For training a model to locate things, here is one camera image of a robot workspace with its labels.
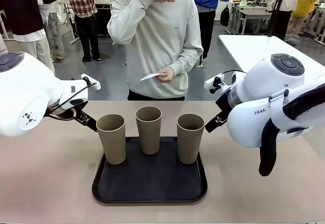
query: cup rim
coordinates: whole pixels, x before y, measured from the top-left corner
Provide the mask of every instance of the cup rim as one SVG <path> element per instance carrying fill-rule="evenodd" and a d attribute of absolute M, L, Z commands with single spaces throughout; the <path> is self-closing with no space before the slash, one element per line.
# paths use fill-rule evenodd
<path fill-rule="evenodd" d="M 137 112 L 140 111 L 143 108 L 146 108 L 146 107 L 152 107 L 152 108 L 158 109 L 160 111 L 160 116 L 157 119 L 152 120 L 152 121 L 144 121 L 144 120 L 141 120 L 140 118 L 137 117 Z M 158 121 L 159 119 L 161 119 L 162 115 L 163 115 L 163 113 L 162 113 L 161 109 L 159 109 L 158 107 L 155 107 L 155 106 L 143 106 L 143 107 L 139 108 L 136 111 L 136 119 L 139 120 L 140 122 L 155 122 L 155 121 Z"/>
<path fill-rule="evenodd" d="M 103 130 L 103 129 L 100 129 L 101 131 L 103 131 L 103 132 L 114 132 L 114 131 L 117 131 L 117 130 L 119 130 L 119 129 L 121 129 L 122 127 L 125 126 L 125 118 L 124 118 L 123 116 L 121 116 L 121 115 L 119 115 L 119 114 L 115 114 L 115 113 L 113 113 L 113 114 L 107 114 L 107 115 L 105 115 L 105 116 L 111 116 L 111 115 L 116 115 L 116 116 L 120 116 L 120 117 L 122 117 L 122 118 L 123 118 L 123 124 L 122 124 L 122 126 L 120 126 L 120 127 L 117 128 L 117 129 L 114 129 L 114 130 Z M 98 122 L 99 122 L 100 119 L 98 119 L 97 122 L 96 122 L 97 130 L 99 129 L 99 127 L 98 127 Z"/>
<path fill-rule="evenodd" d="M 194 115 L 194 116 L 198 116 L 198 117 L 201 118 L 202 121 L 203 121 L 203 125 L 202 125 L 202 127 L 200 127 L 199 129 L 194 129 L 194 130 L 185 129 L 184 127 L 182 127 L 182 126 L 178 123 L 178 119 L 179 119 L 181 116 L 184 116 L 184 115 Z M 197 115 L 197 114 L 194 114 L 194 113 L 185 113 L 185 114 L 182 114 L 182 115 L 180 115 L 179 117 L 177 117 L 177 121 L 176 121 L 176 122 L 177 122 L 177 125 L 178 125 L 181 129 L 186 130 L 186 131 L 189 131 L 189 132 L 199 131 L 199 130 L 201 130 L 202 128 L 204 128 L 204 125 L 205 125 L 205 121 L 204 121 L 204 119 L 203 119 L 201 116 L 199 116 L 199 115 Z"/>

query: tray rim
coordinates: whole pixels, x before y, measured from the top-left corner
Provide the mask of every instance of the tray rim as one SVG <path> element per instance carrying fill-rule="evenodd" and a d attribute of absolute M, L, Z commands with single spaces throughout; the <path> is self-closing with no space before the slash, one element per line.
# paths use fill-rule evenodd
<path fill-rule="evenodd" d="M 126 137 L 126 141 L 128 139 L 131 138 L 138 138 L 138 137 Z M 173 136 L 163 136 L 160 138 L 174 138 L 177 140 L 177 137 L 173 137 Z M 196 202 L 200 199 L 202 199 L 204 197 L 204 195 L 207 193 L 208 190 L 208 182 L 207 182 L 207 178 L 205 175 L 205 171 L 204 171 L 204 166 L 203 166 L 203 162 L 201 159 L 201 151 L 199 150 L 198 153 L 198 158 L 196 161 L 196 164 L 198 166 L 198 170 L 199 170 L 199 177 L 200 177 L 200 182 L 201 182 L 201 186 L 202 186 L 202 191 L 201 193 L 194 199 L 191 200 L 169 200 L 169 201 L 106 201 L 105 199 L 103 199 L 100 195 L 98 195 L 98 186 L 99 183 L 101 181 L 102 178 L 102 172 L 103 169 L 105 167 L 106 164 L 106 156 L 105 153 L 103 153 L 102 157 L 101 157 L 101 161 L 99 163 L 99 166 L 97 168 L 96 174 L 95 174 L 95 178 L 93 180 L 92 183 L 92 187 L 91 187 L 91 191 L 93 196 L 95 197 L 96 200 L 98 200 L 99 202 L 105 203 L 105 204 L 131 204 L 131 203 L 193 203 Z"/>

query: person in plaid shirt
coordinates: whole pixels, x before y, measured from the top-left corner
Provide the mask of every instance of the person in plaid shirt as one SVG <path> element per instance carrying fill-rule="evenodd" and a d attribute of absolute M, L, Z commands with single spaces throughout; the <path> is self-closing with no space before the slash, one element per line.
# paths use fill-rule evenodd
<path fill-rule="evenodd" d="M 101 54 L 98 47 L 97 24 L 94 13 L 97 12 L 94 0 L 70 0 L 70 5 L 75 13 L 75 21 L 79 38 L 83 49 L 83 62 L 91 61 L 89 40 L 91 44 L 91 53 L 94 60 L 101 60 Z"/>

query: black tray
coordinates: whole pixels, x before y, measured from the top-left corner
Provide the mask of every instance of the black tray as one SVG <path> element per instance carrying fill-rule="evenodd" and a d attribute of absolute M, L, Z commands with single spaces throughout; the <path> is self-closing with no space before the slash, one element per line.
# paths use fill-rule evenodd
<path fill-rule="evenodd" d="M 127 137 L 125 161 L 114 166 L 103 154 L 92 185 L 103 203 L 194 202 L 207 189 L 200 153 L 194 164 L 181 163 L 175 137 L 161 137 L 155 155 L 141 151 L 139 137 Z"/>

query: person's left hand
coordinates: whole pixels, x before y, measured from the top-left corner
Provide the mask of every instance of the person's left hand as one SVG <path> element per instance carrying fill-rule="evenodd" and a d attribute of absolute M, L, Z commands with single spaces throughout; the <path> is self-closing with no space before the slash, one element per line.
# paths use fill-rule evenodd
<path fill-rule="evenodd" d="M 170 83 L 171 80 L 175 77 L 174 70 L 171 67 L 165 67 L 158 71 L 157 73 L 166 73 L 166 76 L 157 76 L 156 79 L 160 83 Z"/>

